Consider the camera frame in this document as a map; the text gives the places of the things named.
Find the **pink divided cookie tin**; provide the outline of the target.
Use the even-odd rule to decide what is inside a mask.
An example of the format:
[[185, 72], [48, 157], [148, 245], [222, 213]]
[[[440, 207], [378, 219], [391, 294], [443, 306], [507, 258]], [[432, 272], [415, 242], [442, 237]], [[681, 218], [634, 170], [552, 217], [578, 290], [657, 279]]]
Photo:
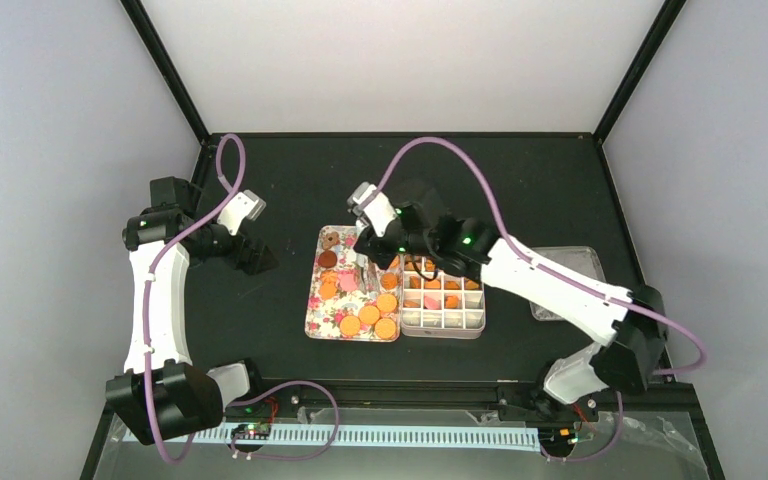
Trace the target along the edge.
[[[486, 326], [484, 286], [465, 277], [442, 271], [429, 257], [404, 255], [402, 300], [399, 307], [402, 332], [409, 337], [474, 340]], [[440, 296], [440, 310], [423, 308], [423, 296]]]

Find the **floral cookie tray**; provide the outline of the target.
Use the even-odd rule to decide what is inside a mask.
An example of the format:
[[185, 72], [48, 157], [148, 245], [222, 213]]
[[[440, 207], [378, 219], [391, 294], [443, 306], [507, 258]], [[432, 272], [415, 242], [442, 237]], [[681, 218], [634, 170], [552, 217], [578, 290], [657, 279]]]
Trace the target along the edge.
[[[327, 231], [337, 231], [341, 239], [338, 246], [330, 249], [338, 256], [336, 266], [330, 269], [317, 264], [324, 251], [321, 238]], [[380, 291], [376, 297], [370, 298], [358, 289], [345, 293], [339, 288], [340, 273], [352, 272], [356, 276], [358, 254], [353, 246], [357, 237], [354, 226], [326, 225], [318, 233], [304, 320], [304, 332], [311, 339], [393, 342], [401, 333], [401, 257], [395, 257], [384, 269], [377, 266]]]

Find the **metal tongs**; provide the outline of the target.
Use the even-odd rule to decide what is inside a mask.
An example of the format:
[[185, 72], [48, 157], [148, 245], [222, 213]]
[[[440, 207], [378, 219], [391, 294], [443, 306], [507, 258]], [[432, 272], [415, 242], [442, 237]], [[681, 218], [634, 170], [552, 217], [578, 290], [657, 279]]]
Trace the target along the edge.
[[370, 298], [376, 297], [380, 291], [377, 266], [362, 254], [357, 255], [355, 265], [358, 290]]

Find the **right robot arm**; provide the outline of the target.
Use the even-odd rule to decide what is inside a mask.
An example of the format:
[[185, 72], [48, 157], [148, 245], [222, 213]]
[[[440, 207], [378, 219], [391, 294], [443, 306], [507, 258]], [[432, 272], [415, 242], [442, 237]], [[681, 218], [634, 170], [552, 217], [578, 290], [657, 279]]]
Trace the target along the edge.
[[355, 249], [384, 268], [398, 254], [431, 258], [444, 273], [522, 297], [574, 325], [591, 340], [556, 360], [529, 392], [532, 410], [553, 419], [581, 397], [610, 389], [641, 395], [665, 346], [661, 298], [650, 287], [636, 291], [582, 275], [505, 239], [496, 227], [448, 213], [429, 219], [414, 205], [352, 201], [361, 228]]

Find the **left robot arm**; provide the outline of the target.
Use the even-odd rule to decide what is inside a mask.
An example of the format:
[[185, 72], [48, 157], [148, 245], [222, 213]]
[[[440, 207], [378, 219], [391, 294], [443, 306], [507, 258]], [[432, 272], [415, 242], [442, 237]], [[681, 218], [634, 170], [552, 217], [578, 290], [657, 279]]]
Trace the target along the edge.
[[253, 370], [244, 361], [207, 371], [193, 364], [185, 327], [191, 263], [221, 258], [248, 275], [278, 265], [265, 243], [245, 230], [264, 210], [264, 200], [236, 191], [198, 220], [197, 196], [187, 180], [155, 179], [150, 206], [123, 230], [135, 285], [133, 327], [123, 372], [107, 382], [105, 396], [143, 445], [218, 426], [225, 407], [251, 389]]

